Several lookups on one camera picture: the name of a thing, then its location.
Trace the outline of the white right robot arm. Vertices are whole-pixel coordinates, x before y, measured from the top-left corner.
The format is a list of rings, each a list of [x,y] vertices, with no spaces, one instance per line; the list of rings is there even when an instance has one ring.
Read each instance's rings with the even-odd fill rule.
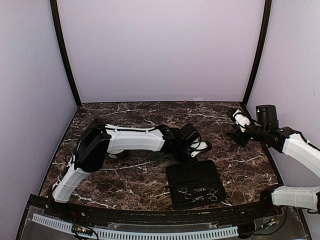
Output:
[[[275,166],[282,178],[263,190],[255,213],[266,217],[275,206],[288,206],[320,212],[320,148],[301,131],[280,126],[275,105],[258,105],[256,118],[240,109],[230,108],[227,115],[234,129],[227,133],[235,143],[245,147],[259,142],[271,149]]]

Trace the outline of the black front table rail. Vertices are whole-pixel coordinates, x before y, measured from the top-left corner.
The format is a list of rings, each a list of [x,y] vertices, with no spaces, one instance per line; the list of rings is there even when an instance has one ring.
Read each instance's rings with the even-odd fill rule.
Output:
[[[280,207],[266,206],[263,208],[259,202],[253,202],[238,206],[220,208],[207,208],[181,211],[136,211],[107,209],[92,207],[74,203],[54,203],[53,209],[46,207],[48,199],[31,194],[29,205],[44,209],[44,213],[50,216],[67,215],[74,212],[73,218],[77,223],[91,226],[106,226],[109,223],[138,224],[138,225],[190,225],[202,223],[215,223],[218,225],[243,225],[250,224],[254,220],[271,216],[280,217],[284,211]]]

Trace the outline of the black corner post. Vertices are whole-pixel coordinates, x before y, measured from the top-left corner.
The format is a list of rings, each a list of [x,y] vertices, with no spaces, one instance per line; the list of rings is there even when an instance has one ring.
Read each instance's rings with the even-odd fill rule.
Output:
[[[246,108],[248,106],[255,80],[258,74],[259,66],[261,63],[263,50],[265,46],[265,41],[267,37],[268,27],[269,27],[269,21],[270,21],[270,15],[271,15],[271,8],[272,8],[272,0],[265,0],[264,1],[264,8],[263,8],[263,15],[261,20],[261,26],[258,36],[258,42],[256,46],[256,51],[252,63],[252,68],[250,71],[248,83],[244,92],[244,96],[242,99],[241,104],[243,105],[243,108]]]
[[[69,84],[73,99],[75,101],[75,104],[76,104],[77,108],[79,108],[82,105],[82,101],[81,101],[81,98],[80,98],[80,95],[79,95],[79,92],[78,92],[78,89],[76,86],[76,81],[74,79],[69,56],[67,53],[67,48],[66,48],[66,44],[65,44],[65,39],[64,39],[64,35],[63,35],[62,24],[61,24],[59,9],[58,9],[58,1],[57,0],[50,0],[49,3],[50,3],[54,30],[55,30],[55,34],[56,34],[56,39],[57,39],[64,71],[65,71],[65,74],[66,74],[66,77],[68,80],[68,84]]]

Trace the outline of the silver thinning scissors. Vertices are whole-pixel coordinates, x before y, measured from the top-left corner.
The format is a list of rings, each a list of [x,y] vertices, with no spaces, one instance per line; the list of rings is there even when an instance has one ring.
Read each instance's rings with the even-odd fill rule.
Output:
[[[218,197],[217,197],[217,193],[218,193],[218,189],[210,189],[209,192],[206,194],[208,200],[210,200],[211,202],[217,202],[218,201]]]

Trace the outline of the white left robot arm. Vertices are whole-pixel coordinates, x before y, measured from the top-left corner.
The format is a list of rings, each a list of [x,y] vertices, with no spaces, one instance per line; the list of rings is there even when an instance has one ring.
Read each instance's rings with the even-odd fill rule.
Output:
[[[58,217],[67,218],[71,194],[83,179],[102,168],[107,155],[117,158],[135,150],[159,152],[173,155],[189,167],[198,160],[200,140],[200,133],[191,123],[181,128],[165,124],[132,128],[105,124],[97,118],[81,134],[67,167],[49,189],[48,196],[53,200],[50,208]]]

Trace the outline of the white bowl with blue rim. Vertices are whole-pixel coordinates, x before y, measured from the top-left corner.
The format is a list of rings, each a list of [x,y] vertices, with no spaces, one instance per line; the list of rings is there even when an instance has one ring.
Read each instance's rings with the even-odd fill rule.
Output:
[[[116,150],[116,151],[108,152],[107,156],[111,159],[123,159],[126,157],[126,151]]]

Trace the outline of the black zippered tool case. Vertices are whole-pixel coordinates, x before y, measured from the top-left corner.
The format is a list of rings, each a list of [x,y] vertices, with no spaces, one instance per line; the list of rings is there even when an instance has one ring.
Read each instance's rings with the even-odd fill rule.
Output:
[[[226,199],[225,187],[212,160],[199,161],[188,169],[183,169],[179,164],[172,164],[165,170],[174,210],[180,211],[218,204]],[[186,200],[183,193],[177,192],[181,188],[187,188],[192,198]],[[218,190],[217,202],[212,202],[207,198],[207,193],[211,189]]]

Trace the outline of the clear tape on wall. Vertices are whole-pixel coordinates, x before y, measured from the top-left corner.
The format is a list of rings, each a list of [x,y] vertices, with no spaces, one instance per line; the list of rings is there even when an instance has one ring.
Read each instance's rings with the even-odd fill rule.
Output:
[[[203,102],[203,97],[196,97],[193,99],[194,102]]]

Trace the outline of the black right corner post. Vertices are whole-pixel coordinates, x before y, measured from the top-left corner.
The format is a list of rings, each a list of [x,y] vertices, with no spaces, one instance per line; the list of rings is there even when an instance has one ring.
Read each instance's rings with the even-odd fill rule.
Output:
[[[256,51],[252,63],[252,68],[250,71],[248,83],[244,92],[244,96],[242,99],[241,104],[243,105],[243,108],[246,108],[248,106],[255,80],[258,74],[259,66],[261,63],[263,50],[265,46],[265,41],[267,37],[268,27],[269,27],[269,21],[270,21],[270,15],[271,15],[271,8],[272,8],[272,0],[265,0],[264,1],[264,8],[263,8],[263,15],[261,20],[261,26],[258,36],[258,42],[256,46]]]

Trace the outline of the black left corner post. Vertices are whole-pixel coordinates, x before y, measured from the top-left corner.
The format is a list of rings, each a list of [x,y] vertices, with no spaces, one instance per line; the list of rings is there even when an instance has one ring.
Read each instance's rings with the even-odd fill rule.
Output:
[[[54,30],[55,30],[55,34],[56,34],[56,39],[57,39],[64,71],[65,71],[65,74],[66,74],[66,77],[68,80],[68,84],[69,84],[73,99],[75,101],[75,104],[76,104],[77,108],[79,108],[82,105],[82,101],[81,101],[81,98],[80,98],[80,95],[79,95],[79,92],[78,92],[78,89],[76,86],[76,81],[74,79],[69,56],[67,53],[67,48],[66,48],[66,44],[65,44],[65,39],[64,39],[64,35],[63,35],[62,24],[61,24],[59,9],[58,9],[58,1],[57,0],[50,0],[49,3],[50,3]]]

